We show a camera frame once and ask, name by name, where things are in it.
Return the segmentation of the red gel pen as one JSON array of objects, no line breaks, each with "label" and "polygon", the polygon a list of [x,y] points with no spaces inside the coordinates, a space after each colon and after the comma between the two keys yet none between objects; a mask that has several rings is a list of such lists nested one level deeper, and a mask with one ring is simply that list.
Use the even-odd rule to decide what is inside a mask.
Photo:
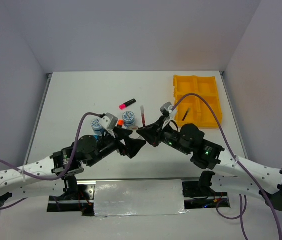
[{"label": "red gel pen", "polygon": [[140,112],[141,112],[142,127],[144,128],[146,126],[146,123],[145,123],[145,112],[143,105],[140,106]]}]

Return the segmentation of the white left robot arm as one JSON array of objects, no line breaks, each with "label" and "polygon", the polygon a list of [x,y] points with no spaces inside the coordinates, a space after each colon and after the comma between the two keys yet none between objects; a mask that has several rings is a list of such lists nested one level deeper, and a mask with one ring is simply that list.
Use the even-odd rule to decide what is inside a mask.
[{"label": "white left robot arm", "polygon": [[71,146],[22,167],[0,160],[9,167],[0,171],[0,210],[5,209],[9,200],[21,202],[41,193],[63,195],[69,200],[76,198],[79,187],[75,175],[84,171],[83,165],[92,167],[113,152],[130,159],[138,154],[146,142],[130,138],[131,134],[131,130],[116,127],[114,134],[106,133],[99,138],[77,137]]}]

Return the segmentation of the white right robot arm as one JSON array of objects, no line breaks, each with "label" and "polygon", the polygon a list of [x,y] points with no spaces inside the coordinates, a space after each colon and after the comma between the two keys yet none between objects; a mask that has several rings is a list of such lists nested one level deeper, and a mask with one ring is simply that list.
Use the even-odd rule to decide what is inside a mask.
[{"label": "white right robot arm", "polygon": [[150,145],[164,143],[192,157],[190,161],[202,169],[198,190],[204,196],[212,192],[237,193],[264,200],[267,206],[282,212],[282,168],[264,166],[243,157],[232,156],[229,150],[204,139],[194,124],[185,124],[179,131],[163,125],[160,118],[142,127],[137,133]]}]

